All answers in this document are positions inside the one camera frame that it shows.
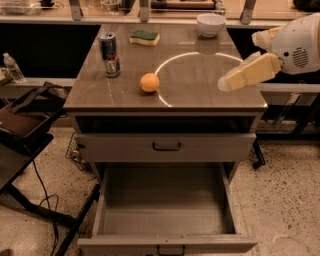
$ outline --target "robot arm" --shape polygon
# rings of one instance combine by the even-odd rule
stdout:
[[[302,74],[320,70],[320,13],[253,34],[255,45],[267,53],[255,53],[218,81],[222,91],[232,91],[272,79],[280,71]]]
[[[279,58],[271,53],[250,55],[244,62],[227,72],[218,81],[221,91],[233,91],[242,87],[270,80],[281,71]]]

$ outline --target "aluminum can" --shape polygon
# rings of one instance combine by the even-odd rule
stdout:
[[[98,38],[106,75],[108,77],[116,77],[120,74],[116,35],[114,32],[103,32],[99,34]]]

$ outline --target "table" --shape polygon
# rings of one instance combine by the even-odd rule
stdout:
[[[160,42],[130,44],[137,29],[159,32]],[[241,61],[227,31],[215,38],[195,24],[103,31],[116,34],[120,75],[105,76],[96,40],[64,105],[102,186],[92,238],[78,243],[83,255],[250,250],[256,241],[240,234],[228,186],[267,105],[257,88],[217,88]],[[148,72],[160,79],[152,94],[139,86]]]

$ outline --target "green sponge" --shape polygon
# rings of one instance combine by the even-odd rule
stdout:
[[[131,44],[142,44],[146,46],[156,46],[160,40],[157,32],[149,32],[146,30],[136,30],[130,36]]]

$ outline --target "bowl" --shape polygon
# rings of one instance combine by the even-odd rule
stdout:
[[[215,37],[224,28],[226,18],[220,14],[204,13],[197,16],[197,26],[202,35]]]

